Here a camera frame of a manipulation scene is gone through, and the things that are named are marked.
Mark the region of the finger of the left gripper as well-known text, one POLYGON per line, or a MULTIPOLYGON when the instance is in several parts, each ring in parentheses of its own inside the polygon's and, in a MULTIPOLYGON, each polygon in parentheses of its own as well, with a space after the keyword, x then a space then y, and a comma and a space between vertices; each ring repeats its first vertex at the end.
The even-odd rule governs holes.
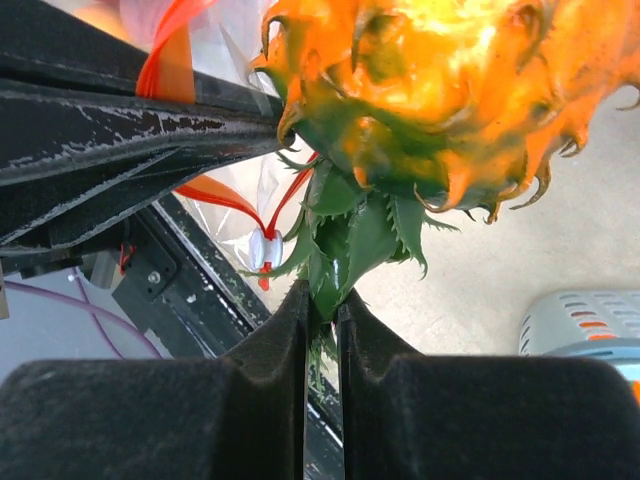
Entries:
POLYGON ((144 30, 110 1, 1 5, 1 253, 87 242, 208 170, 274 152, 270 95, 216 74, 191 104, 135 92, 144 30))

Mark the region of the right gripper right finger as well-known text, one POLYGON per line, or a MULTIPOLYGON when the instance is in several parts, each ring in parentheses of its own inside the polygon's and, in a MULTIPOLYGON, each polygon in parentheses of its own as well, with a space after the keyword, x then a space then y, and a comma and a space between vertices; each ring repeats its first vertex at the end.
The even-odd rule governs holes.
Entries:
POLYGON ((639 405, 602 361, 425 355, 356 293, 337 326, 349 479, 639 475, 639 405))

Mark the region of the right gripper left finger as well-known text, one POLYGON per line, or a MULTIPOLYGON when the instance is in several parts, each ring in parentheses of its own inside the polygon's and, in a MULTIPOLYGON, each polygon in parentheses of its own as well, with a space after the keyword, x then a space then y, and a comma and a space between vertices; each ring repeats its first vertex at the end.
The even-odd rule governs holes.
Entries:
POLYGON ((5 479, 299 479, 309 293, 215 359, 35 361, 1 387, 5 479))

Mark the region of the orange peeled fruit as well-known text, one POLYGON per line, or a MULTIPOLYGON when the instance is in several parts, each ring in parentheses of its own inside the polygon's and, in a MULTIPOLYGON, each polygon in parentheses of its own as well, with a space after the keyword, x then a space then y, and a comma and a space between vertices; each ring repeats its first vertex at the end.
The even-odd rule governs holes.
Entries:
POLYGON ((385 263, 425 265, 451 210, 525 208, 554 155, 579 154, 606 98, 639 84, 635 1, 277 1, 251 61, 283 102, 277 136, 314 151, 289 258, 314 305, 309 360, 338 357, 335 316, 385 263))

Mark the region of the blue plastic basket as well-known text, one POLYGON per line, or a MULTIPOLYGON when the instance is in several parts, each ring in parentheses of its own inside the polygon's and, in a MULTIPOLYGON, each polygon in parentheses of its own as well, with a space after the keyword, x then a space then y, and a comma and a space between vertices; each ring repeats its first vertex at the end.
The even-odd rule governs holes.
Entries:
POLYGON ((639 378, 639 292, 562 290, 535 300, 521 324, 521 356, 589 357, 639 378))

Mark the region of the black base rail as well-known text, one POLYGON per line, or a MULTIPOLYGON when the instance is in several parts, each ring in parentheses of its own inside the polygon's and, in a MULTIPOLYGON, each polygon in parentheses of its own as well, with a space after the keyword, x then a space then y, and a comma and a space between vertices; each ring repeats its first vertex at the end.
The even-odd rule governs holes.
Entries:
POLYGON ((340 479, 336 391, 310 364, 311 305, 295 283, 270 312, 195 220, 164 198, 122 220, 124 277, 114 297, 177 359, 208 360, 173 400, 213 417, 214 479, 340 479))

